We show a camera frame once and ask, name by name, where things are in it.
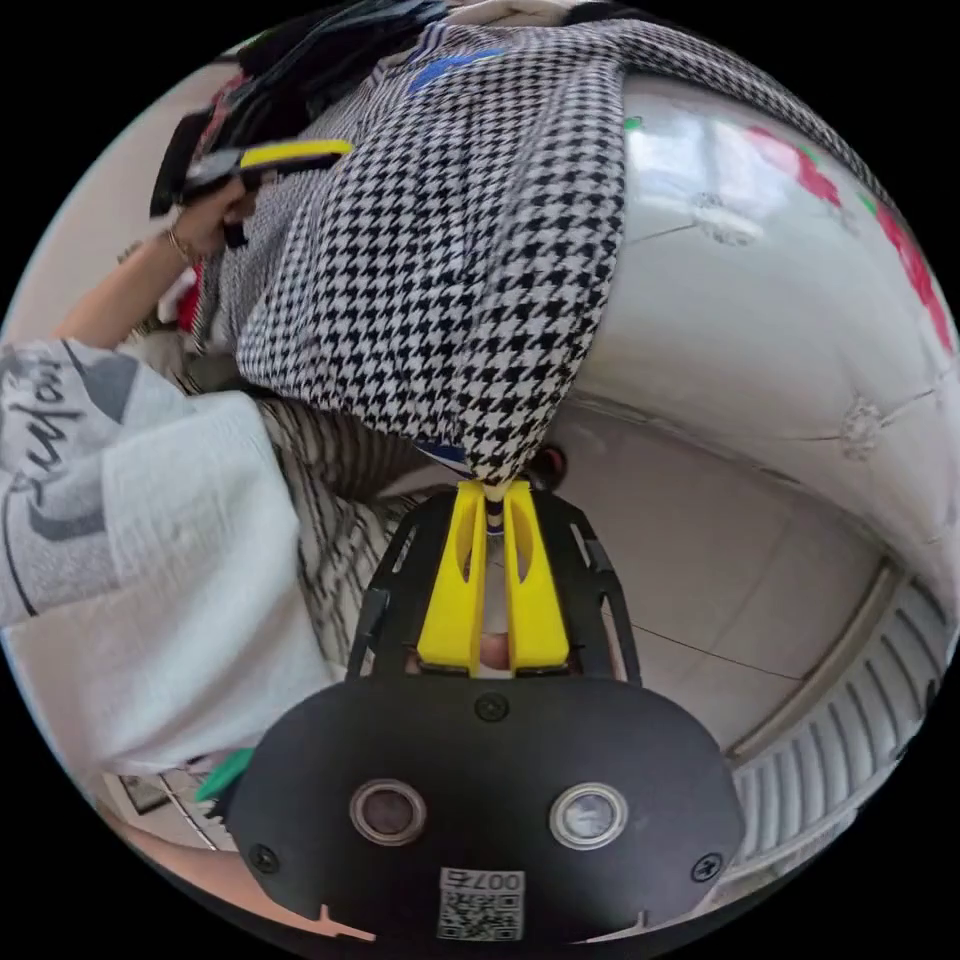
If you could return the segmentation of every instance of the screw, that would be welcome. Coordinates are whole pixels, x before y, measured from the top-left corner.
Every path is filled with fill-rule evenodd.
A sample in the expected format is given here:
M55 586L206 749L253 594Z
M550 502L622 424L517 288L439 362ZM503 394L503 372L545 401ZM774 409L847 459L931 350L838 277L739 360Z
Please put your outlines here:
M485 720L487 723L496 723L510 712L510 703L502 694L484 693L477 697L473 709L481 720Z
M712 880L723 866L723 857L719 853L708 853L702 856L694 865L690 875L694 883L706 883Z
M262 843L255 843L250 850L250 863L260 873L276 873L280 869L277 855Z

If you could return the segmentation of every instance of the green object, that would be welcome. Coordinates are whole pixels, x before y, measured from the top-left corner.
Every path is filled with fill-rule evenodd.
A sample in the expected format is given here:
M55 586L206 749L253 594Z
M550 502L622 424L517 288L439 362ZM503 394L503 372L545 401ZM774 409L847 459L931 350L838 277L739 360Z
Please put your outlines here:
M252 749L234 750L223 763L210 771L210 776L197 788L195 802L203 803L204 800L209 800L226 790L250 766L252 756Z
M860 202L874 215L877 215L877 205L865 194L858 193L857 196L860 198Z

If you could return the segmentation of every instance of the white wall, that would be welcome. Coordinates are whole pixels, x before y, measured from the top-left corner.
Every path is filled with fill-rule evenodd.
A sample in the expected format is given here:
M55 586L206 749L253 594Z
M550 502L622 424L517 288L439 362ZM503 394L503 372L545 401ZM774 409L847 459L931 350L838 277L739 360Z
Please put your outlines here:
M48 334L117 257L160 223L148 217L160 161L180 118L205 106L233 76L229 64L197 71L110 144L67 197L24 272L2 339Z

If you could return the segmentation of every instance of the person's arm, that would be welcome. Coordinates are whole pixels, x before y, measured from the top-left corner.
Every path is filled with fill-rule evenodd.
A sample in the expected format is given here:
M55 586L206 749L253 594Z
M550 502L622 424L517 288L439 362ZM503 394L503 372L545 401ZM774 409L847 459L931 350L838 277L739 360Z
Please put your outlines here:
M363 940L375 939L373 934L345 927L331 920L326 907L322 909L319 920L307 920L306 917L285 910L260 889L238 853L181 847L123 822L101 804L97 804L97 810L115 833L149 860L192 886L241 910L255 913L275 923L328 937L345 934Z
M223 224L242 220L253 208L254 196L239 179L188 207L171 230L141 244L81 297L54 339L105 349L123 343L192 262L222 249Z

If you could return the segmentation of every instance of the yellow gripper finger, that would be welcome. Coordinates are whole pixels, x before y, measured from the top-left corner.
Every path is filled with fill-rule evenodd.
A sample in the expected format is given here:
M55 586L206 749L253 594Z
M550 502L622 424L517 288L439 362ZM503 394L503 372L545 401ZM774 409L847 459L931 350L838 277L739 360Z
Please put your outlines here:
M440 558L417 655L434 667L467 670L480 662L483 589L487 570L487 517L483 486L457 485L447 542Z
M285 140L265 143L245 150L240 157L240 168L259 167L262 164L282 163L285 160L304 160L328 153L341 156L350 153L353 147L346 140Z
M563 667L570 644L526 480L515 480L504 496L503 532L511 671Z

